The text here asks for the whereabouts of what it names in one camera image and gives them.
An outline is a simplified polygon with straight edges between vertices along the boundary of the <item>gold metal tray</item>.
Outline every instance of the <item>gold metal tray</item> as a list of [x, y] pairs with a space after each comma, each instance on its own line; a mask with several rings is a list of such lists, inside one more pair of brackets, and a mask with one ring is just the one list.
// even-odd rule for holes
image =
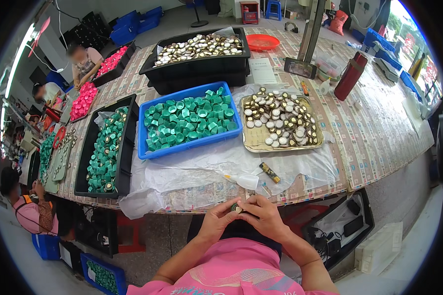
[[316, 114], [312, 109], [312, 104], [310, 103], [310, 100], [303, 95], [295, 94], [297, 95], [297, 98], [307, 107], [307, 111], [312, 115], [312, 117], [315, 119], [315, 125], [316, 125], [316, 133], [318, 138], [318, 143], [316, 145], [304, 145], [304, 146], [292, 146], [292, 147], [278, 147], [273, 148], [270, 145], [267, 145], [264, 140], [271, 135], [269, 130], [267, 129], [266, 125], [263, 124], [261, 127], [254, 127], [254, 128], [248, 128], [246, 127], [246, 117], [243, 112], [243, 105], [248, 100], [249, 96], [245, 96], [242, 99], [240, 99], [240, 105], [239, 109], [240, 111], [240, 117], [241, 122], [243, 124], [243, 144], [244, 146], [252, 152], [269, 152], [269, 151], [287, 151], [287, 150], [312, 150], [312, 149], [318, 149], [323, 146], [324, 138], [323, 138], [323, 132], [321, 128], [318, 126], [318, 120], [316, 118]]

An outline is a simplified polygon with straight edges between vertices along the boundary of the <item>hand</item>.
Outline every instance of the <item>hand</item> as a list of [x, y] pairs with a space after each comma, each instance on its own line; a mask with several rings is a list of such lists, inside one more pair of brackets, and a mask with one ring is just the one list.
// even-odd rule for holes
[[76, 90], [80, 90], [80, 88], [82, 87], [82, 85], [83, 85], [83, 83], [79, 82], [79, 83], [77, 83], [77, 84], [74, 84], [74, 88], [75, 88]]
[[230, 211], [230, 207], [240, 199], [231, 199], [208, 210], [197, 237], [212, 244], [218, 242], [226, 226], [238, 218], [239, 214]]
[[261, 235], [266, 236], [282, 244], [291, 230], [280, 218], [277, 206], [272, 204], [264, 196], [257, 194], [246, 200], [246, 203], [238, 201], [238, 206], [243, 210], [259, 217], [241, 213], [238, 218], [251, 224]]
[[44, 186], [39, 179], [33, 182], [33, 190], [36, 192], [39, 198], [44, 197]]

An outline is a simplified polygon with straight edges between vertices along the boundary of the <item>finger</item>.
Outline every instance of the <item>finger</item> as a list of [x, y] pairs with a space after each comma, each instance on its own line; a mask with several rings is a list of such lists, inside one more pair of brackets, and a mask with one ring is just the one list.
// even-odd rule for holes
[[250, 225], [252, 225], [255, 228], [259, 225], [259, 220], [256, 217], [254, 217], [253, 215], [241, 213], [241, 214], [238, 214], [237, 218], [246, 221], [247, 223], [249, 223]]
[[228, 200], [224, 203], [218, 204], [215, 207], [211, 208], [210, 210], [214, 214], [220, 214], [220, 213], [226, 211], [227, 209], [229, 209], [231, 206], [233, 206], [233, 204], [236, 204], [236, 202], [238, 202], [239, 200], [241, 200], [241, 197], [236, 197], [236, 198]]
[[230, 213], [228, 213], [227, 215], [223, 216], [222, 218], [220, 218], [221, 223], [223, 224], [223, 226], [227, 226], [228, 224], [230, 224], [232, 221], [238, 219], [238, 212], [236, 211], [231, 211]]
[[252, 213], [258, 217], [262, 217], [262, 208], [253, 204], [246, 204], [241, 201], [238, 202], [238, 206], [241, 207], [243, 210], [248, 211], [249, 213]]
[[257, 204], [259, 207], [264, 207], [266, 205], [269, 205], [271, 202], [263, 195], [257, 194], [254, 196], [249, 197], [246, 200], [246, 203], [248, 204]]

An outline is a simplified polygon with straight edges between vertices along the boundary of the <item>fluorescent light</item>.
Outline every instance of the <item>fluorescent light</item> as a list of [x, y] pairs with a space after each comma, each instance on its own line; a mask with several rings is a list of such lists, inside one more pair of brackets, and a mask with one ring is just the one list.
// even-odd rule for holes
[[10, 76], [8, 77], [8, 82], [6, 84], [5, 98], [8, 98], [8, 95], [10, 94], [13, 76], [15, 75], [15, 71], [18, 66], [18, 62], [20, 61], [20, 57], [21, 57], [21, 54], [23, 53], [24, 46], [26, 45], [26, 43], [28, 43], [29, 37], [33, 33], [33, 30], [34, 30], [34, 23], [32, 23], [31, 26], [28, 28], [28, 31], [26, 32], [26, 35], [23, 38], [23, 41], [21, 41], [20, 47], [18, 47], [18, 52], [16, 53], [15, 60], [13, 61], [12, 69], [10, 71]]
[[2, 107], [2, 117], [0, 119], [0, 130], [5, 126], [5, 107]]

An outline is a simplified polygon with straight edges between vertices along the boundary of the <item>blue plastic stool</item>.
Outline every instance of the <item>blue plastic stool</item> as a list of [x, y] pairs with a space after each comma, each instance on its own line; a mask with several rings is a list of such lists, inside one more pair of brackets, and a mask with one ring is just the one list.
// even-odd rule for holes
[[[277, 12], [271, 12], [271, 5], [277, 6]], [[279, 0], [269, 0], [267, 1], [267, 10], [265, 18], [269, 19], [269, 17], [275, 16], [277, 17], [278, 21], [282, 20], [282, 11], [280, 9], [280, 1]]]

